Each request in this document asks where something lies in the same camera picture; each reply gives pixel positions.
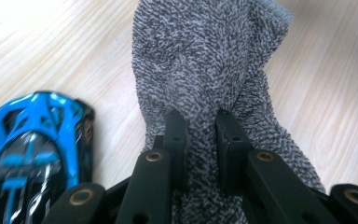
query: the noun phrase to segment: wood grain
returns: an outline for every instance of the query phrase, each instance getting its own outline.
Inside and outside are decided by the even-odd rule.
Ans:
[[[279,0],[295,16],[265,68],[276,116],[327,188],[358,184],[358,1]],[[145,141],[131,69],[137,1],[0,0],[0,105],[60,91],[96,109],[94,180],[131,174]]]

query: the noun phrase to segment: blue toy car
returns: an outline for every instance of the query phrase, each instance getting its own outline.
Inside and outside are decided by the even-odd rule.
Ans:
[[[65,190],[91,181],[93,121],[56,92],[0,107],[0,223],[40,223]]]

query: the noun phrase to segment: heather gray cloth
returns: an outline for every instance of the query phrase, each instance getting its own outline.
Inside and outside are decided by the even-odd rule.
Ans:
[[[176,108],[188,124],[189,193],[173,198],[174,223],[244,223],[241,199],[218,186],[214,120],[232,111],[256,149],[279,153],[307,185],[323,186],[275,119],[262,71],[291,15],[268,0],[141,0],[133,27],[133,71],[146,122],[145,150]]]

